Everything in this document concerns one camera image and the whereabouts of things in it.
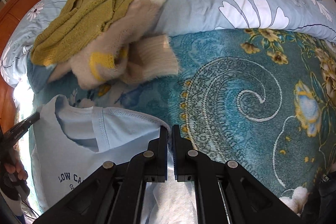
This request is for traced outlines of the left hand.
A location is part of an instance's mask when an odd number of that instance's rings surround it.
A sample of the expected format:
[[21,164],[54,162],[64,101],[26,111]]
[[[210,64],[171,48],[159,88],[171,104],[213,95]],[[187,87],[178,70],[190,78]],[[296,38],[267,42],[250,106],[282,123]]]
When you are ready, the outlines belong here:
[[15,164],[12,165],[10,163],[5,163],[5,169],[8,173],[10,174],[14,174],[14,173],[17,173],[17,176],[18,176],[18,179],[19,180],[24,180],[26,181],[27,178],[28,178],[28,174],[21,162],[20,159],[16,159],[15,160]]

